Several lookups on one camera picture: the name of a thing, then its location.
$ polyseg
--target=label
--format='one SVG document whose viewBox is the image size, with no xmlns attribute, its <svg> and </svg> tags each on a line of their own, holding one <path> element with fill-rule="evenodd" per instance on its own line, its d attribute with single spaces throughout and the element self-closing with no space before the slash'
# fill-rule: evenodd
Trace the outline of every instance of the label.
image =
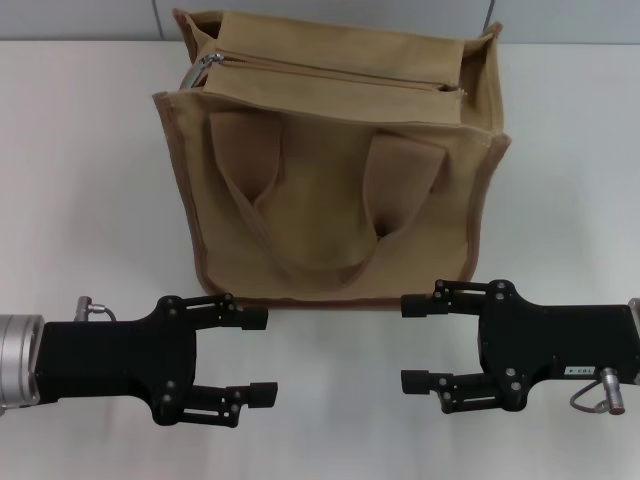
<svg viewBox="0 0 640 480">
<path fill-rule="evenodd" d="M 564 369 L 565 375 L 593 375 L 596 367 L 567 367 Z"/>
</svg>

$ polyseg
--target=bag strap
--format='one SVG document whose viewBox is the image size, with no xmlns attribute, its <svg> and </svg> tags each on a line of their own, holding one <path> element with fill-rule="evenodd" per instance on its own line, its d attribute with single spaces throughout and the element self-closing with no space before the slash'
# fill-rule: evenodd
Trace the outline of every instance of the bag strap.
<svg viewBox="0 0 640 480">
<path fill-rule="evenodd" d="M 373 247 L 353 265 L 321 268 L 290 258 L 273 241 L 260 213 L 260 204 L 281 181 L 279 115 L 224 112 L 212 114 L 210 121 L 215 162 L 244 222 L 289 277 L 313 288 L 340 289 L 355 281 L 375 257 L 379 243 L 411 225 L 446 156 L 441 147 L 388 133 L 374 134 L 362 185 Z"/>
</svg>

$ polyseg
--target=canvas tote bag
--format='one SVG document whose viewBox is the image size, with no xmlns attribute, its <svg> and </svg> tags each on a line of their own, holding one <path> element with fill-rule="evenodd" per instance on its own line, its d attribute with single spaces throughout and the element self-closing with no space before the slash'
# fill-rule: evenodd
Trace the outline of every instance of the canvas tote bag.
<svg viewBox="0 0 640 480">
<path fill-rule="evenodd" d="M 174 11 L 154 96 L 207 292 L 398 305 L 469 280 L 503 133 L 496 40 Z"/>
</svg>

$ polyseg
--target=wall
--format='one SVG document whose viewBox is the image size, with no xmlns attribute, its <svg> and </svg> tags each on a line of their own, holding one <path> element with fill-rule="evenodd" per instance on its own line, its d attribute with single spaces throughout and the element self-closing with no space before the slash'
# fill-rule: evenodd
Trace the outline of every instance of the wall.
<svg viewBox="0 0 640 480">
<path fill-rule="evenodd" d="M 4 0 L 0 39 L 178 40 L 174 7 L 466 37 L 490 17 L 507 43 L 640 43 L 637 0 Z"/>
</svg>

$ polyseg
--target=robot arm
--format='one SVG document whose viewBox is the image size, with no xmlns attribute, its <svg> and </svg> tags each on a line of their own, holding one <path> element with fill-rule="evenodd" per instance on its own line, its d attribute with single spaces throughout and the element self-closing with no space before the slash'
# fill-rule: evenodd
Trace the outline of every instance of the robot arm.
<svg viewBox="0 0 640 480">
<path fill-rule="evenodd" d="M 433 295 L 402 297 L 403 317 L 447 313 L 478 316 L 478 353 L 483 373 L 452 375 L 405 370 L 406 394 L 435 392 L 444 413 L 502 408 L 517 412 L 543 380 L 602 382 L 606 402 L 589 412 L 624 413 L 619 385 L 640 383 L 640 302 L 629 305 L 534 305 L 511 282 L 488 284 L 438 280 Z"/>
<path fill-rule="evenodd" d="M 168 296 L 141 320 L 87 321 L 89 313 L 100 312 L 115 319 L 110 310 L 93 305 L 88 297 L 80 298 L 74 322 L 45 324 L 40 316 L 0 316 L 3 409 L 67 397 L 131 395 L 149 405 L 159 425 L 186 422 L 236 427 L 242 405 L 274 405 L 276 383 L 227 388 L 193 385 L 196 330 L 264 330 L 266 309 L 241 310 L 230 294 L 191 299 Z"/>
</svg>

